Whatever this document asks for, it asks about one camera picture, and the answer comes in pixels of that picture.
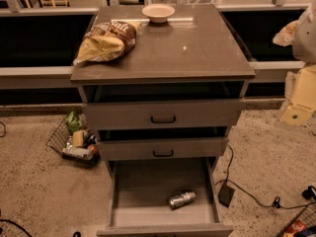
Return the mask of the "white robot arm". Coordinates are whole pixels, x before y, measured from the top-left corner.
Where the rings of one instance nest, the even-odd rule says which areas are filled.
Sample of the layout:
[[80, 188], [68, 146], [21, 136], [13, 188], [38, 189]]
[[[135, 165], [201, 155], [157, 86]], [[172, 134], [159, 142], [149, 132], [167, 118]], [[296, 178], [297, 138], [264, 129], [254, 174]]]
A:
[[297, 72], [286, 75], [285, 101], [278, 117], [283, 125], [301, 126], [316, 112], [316, 3], [283, 27], [273, 43], [291, 46], [293, 56], [303, 64]]

